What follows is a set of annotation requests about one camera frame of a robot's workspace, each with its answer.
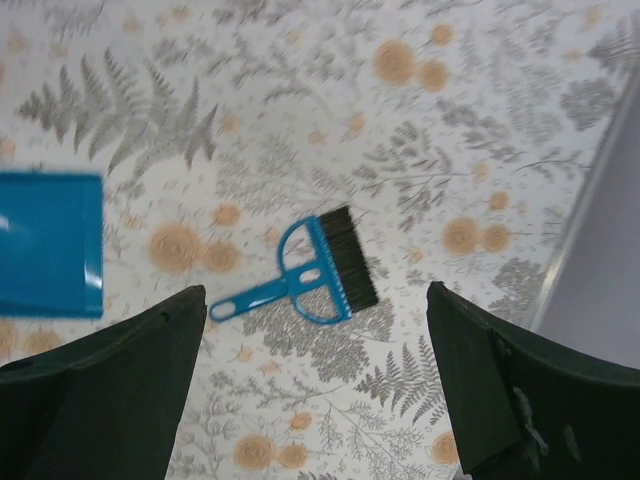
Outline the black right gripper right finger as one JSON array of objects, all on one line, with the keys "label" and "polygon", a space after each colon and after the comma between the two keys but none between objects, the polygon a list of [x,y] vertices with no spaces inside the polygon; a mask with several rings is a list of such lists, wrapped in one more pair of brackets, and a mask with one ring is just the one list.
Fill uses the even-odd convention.
[{"label": "black right gripper right finger", "polygon": [[636,479],[639,372],[500,319],[441,282],[427,323],[463,472]]}]

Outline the blue plastic dustpan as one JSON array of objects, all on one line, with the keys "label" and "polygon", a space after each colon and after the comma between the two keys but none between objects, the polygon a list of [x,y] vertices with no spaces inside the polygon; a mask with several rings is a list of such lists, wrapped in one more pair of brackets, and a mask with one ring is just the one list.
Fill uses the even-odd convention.
[{"label": "blue plastic dustpan", "polygon": [[103,179],[1,174],[1,314],[103,314]]}]

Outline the blue hand brush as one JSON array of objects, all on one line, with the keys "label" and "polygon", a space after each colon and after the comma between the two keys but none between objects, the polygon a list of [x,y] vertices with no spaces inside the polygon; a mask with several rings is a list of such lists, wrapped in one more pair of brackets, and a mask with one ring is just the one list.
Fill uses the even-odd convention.
[{"label": "blue hand brush", "polygon": [[[287,267],[286,244],[301,229],[308,233],[314,257],[299,266]],[[287,298],[306,320],[334,325],[380,302],[348,206],[293,223],[279,242],[277,262],[278,278],[211,304],[209,318],[216,323],[225,322]],[[320,289],[328,291],[335,308],[331,317],[312,314],[302,306],[303,295]]]}]

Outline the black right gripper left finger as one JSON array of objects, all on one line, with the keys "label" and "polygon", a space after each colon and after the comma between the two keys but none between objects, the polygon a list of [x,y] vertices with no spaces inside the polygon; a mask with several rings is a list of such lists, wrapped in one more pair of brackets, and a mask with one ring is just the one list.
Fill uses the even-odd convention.
[{"label": "black right gripper left finger", "polygon": [[162,479],[206,321],[191,286],[1,369],[4,479]]}]

